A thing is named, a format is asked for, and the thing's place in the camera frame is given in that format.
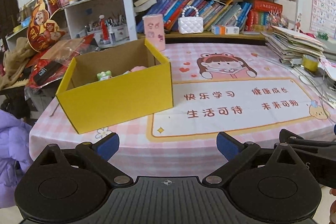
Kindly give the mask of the yellow cardboard box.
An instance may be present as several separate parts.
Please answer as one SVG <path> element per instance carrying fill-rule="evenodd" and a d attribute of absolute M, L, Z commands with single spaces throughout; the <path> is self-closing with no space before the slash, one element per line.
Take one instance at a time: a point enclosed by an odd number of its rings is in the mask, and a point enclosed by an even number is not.
<path fill-rule="evenodd" d="M 102 71 L 112 78 L 99 81 Z M 171 109 L 171 63 L 146 39 L 86 53 L 71 60 L 56 98 L 78 134 Z"/>

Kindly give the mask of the yellow tape roll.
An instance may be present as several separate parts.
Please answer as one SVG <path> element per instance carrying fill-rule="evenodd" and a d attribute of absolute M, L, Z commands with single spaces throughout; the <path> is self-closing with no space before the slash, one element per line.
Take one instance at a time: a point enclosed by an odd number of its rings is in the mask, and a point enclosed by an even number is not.
<path fill-rule="evenodd" d="M 319 60 L 310 55 L 303 55 L 302 65 L 306 70 L 315 73 L 318 71 Z"/>

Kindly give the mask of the orange white small box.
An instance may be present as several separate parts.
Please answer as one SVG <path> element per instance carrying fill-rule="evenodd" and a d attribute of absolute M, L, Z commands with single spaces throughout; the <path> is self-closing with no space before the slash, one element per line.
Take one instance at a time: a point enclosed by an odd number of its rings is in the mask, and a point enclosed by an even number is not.
<path fill-rule="evenodd" d="M 240 29 L 235 26 L 212 25 L 211 32 L 214 35 L 238 35 L 240 33 Z"/>

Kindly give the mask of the purple school backpack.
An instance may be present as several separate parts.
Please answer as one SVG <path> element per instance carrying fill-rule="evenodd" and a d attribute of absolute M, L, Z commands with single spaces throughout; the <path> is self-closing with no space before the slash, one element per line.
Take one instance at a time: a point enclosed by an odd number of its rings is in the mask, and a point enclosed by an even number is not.
<path fill-rule="evenodd" d="M 29 154 L 30 130 L 23 120 L 1 111 L 1 208 L 15 205 L 15 189 L 33 163 Z"/>

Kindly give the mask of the brown plush blanket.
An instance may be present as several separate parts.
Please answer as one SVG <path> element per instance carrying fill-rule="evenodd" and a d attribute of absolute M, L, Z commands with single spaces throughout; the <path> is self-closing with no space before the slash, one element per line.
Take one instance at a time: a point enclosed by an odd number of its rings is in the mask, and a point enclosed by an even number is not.
<path fill-rule="evenodd" d="M 5 68 L 5 74 L 1 76 L 1 90 L 14 84 L 26 65 L 30 61 L 30 58 L 36 54 L 36 51 L 32 49 L 27 38 L 17 38 L 17 45 L 13 51 L 6 51 L 3 58 L 3 66 Z"/>

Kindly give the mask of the pink plush toy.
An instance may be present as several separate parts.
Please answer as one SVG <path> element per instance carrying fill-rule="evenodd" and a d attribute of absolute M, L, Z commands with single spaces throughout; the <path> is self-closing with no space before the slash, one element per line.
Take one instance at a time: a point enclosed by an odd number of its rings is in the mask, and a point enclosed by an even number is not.
<path fill-rule="evenodd" d="M 136 66 L 136 67 L 132 68 L 130 71 L 131 72 L 137 72 L 137 71 L 142 71 L 142 70 L 144 70 L 146 68 L 147 67 L 145 67 L 145 66 Z"/>

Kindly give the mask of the green frog toy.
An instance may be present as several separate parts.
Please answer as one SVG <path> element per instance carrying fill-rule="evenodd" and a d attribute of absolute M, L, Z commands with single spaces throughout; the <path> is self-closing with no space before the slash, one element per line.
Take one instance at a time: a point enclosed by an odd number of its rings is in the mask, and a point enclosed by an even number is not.
<path fill-rule="evenodd" d="M 97 74 L 97 79 L 99 81 L 104 81 L 112 78 L 112 73 L 111 71 L 102 71 Z"/>

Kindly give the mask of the white quilted mini purse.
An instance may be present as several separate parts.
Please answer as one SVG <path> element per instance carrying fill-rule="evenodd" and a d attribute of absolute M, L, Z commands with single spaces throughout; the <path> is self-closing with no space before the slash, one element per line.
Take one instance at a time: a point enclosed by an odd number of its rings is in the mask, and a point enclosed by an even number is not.
<path fill-rule="evenodd" d="M 185 16 L 186 11 L 194 10 L 194 16 Z M 182 15 L 178 19 L 178 32 L 180 34 L 201 34 L 204 31 L 203 18 L 199 16 L 199 11 L 194 6 L 186 6 L 182 10 Z"/>

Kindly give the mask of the red cartoon fortune decoration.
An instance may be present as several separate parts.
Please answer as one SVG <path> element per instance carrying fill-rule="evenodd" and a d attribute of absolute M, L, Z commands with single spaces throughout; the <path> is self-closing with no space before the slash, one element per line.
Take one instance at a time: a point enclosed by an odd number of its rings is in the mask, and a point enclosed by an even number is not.
<path fill-rule="evenodd" d="M 37 0 L 27 31 L 28 42 L 36 52 L 52 47 L 66 34 L 52 19 L 59 9 L 58 0 Z"/>

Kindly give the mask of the white cubby shelf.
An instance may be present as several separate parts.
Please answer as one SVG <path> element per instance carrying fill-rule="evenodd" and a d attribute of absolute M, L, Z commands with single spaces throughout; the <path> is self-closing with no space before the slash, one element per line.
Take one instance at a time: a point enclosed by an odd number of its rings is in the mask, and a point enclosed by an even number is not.
<path fill-rule="evenodd" d="M 113 43 L 113 47 L 137 39 L 131 0 L 81 0 L 60 8 L 52 19 L 66 32 L 64 39 L 74 39 L 77 35 L 83 35 L 84 28 L 98 20 L 99 15 L 112 19 L 119 19 L 123 15 L 126 20 L 127 37 Z"/>

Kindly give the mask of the pink cylindrical pen holder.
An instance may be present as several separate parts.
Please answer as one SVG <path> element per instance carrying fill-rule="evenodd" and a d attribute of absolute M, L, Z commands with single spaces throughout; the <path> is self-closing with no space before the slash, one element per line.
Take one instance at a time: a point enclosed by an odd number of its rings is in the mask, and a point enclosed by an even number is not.
<path fill-rule="evenodd" d="M 159 51 L 165 50 L 165 30 L 162 14 L 146 15 L 143 18 L 145 38 Z"/>

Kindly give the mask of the pink checkered tablecloth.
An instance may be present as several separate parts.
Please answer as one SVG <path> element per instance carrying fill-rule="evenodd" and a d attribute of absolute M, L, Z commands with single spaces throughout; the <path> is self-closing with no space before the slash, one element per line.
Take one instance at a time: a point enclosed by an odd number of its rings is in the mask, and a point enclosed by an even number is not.
<path fill-rule="evenodd" d="M 205 79 L 197 65 L 203 53 L 240 57 L 257 75 Z M 216 147 L 221 131 L 267 148 L 284 128 L 305 139 L 335 140 L 335 110 L 321 102 L 305 77 L 280 65 L 268 47 L 171 44 L 164 54 L 171 62 L 173 108 L 79 135 L 52 101 L 30 132 L 31 157 L 50 143 L 73 148 L 116 132 L 120 148 L 110 162 L 128 175 L 204 177 L 225 162 Z"/>

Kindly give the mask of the cartoon desk mat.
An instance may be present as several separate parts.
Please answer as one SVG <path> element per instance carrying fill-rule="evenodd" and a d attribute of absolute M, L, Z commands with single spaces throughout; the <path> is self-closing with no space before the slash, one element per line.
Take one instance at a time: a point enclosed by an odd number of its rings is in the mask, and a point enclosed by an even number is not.
<path fill-rule="evenodd" d="M 305 122 L 324 123 L 330 112 L 292 77 L 257 78 L 243 66 L 233 72 L 204 63 L 201 80 L 173 84 L 174 106 L 151 115 L 151 141 L 208 139 Z"/>

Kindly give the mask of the white pen cup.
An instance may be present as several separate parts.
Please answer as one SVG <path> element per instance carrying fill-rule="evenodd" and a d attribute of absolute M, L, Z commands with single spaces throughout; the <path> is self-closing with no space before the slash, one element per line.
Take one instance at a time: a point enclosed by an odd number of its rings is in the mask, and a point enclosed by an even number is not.
<path fill-rule="evenodd" d="M 109 39 L 112 44 L 124 40 L 129 37 L 127 25 L 122 24 L 119 26 L 108 26 Z"/>

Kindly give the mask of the stack of papers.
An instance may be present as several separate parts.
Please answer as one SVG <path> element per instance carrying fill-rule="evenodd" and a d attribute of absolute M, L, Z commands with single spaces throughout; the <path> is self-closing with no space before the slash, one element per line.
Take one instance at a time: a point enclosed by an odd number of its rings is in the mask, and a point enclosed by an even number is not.
<path fill-rule="evenodd" d="M 270 48 L 280 61 L 290 64 L 293 59 L 309 55 L 319 59 L 325 57 L 326 50 L 324 43 L 306 34 L 289 30 L 282 27 L 272 26 L 271 30 L 261 32 L 266 39 L 266 45 Z"/>

